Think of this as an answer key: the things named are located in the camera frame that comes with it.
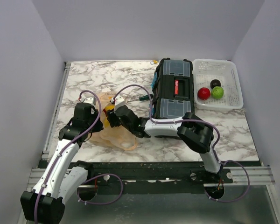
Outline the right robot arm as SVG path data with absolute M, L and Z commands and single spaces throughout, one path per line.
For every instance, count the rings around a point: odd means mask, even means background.
M 181 139 L 192 151 L 200 154 L 205 177 L 215 183 L 222 178 L 221 164 L 214 147 L 220 139 L 219 130 L 191 112 L 176 119 L 138 117 L 126 105 L 106 111 L 111 127 L 123 126 L 138 138 L 170 137 Z

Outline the red fake apple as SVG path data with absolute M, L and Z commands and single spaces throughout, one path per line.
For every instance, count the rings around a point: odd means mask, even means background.
M 211 92 L 208 88 L 202 87 L 197 92 L 197 97 L 201 100 L 207 100 L 211 96 Z

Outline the orange translucent plastic bag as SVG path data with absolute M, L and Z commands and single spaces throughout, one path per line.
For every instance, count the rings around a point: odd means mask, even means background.
M 132 151 L 138 146 L 136 137 L 123 126 L 111 127 L 107 120 L 107 109 L 110 110 L 114 108 L 114 105 L 110 103 L 110 100 L 115 94 L 114 91 L 98 94 L 102 107 L 100 121 L 103 124 L 103 130 L 98 133 L 93 133 L 92 136 L 89 135 L 90 138 L 88 141 L 101 147 L 117 147 L 125 151 Z

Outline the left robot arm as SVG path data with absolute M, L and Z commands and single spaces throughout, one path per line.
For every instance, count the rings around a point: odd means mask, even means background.
M 88 168 L 75 168 L 66 177 L 67 169 L 88 135 L 102 129 L 95 103 L 77 103 L 73 117 L 59 131 L 55 152 L 40 180 L 32 190 L 21 195 L 22 210 L 28 221 L 36 224 L 60 223 L 65 204 L 78 184 L 90 184 L 94 180 L 94 173 Z

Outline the green fake guava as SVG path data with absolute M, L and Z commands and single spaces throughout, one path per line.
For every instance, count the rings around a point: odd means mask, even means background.
M 221 99 L 224 96 L 224 89 L 221 86 L 215 86 L 211 91 L 214 99 Z

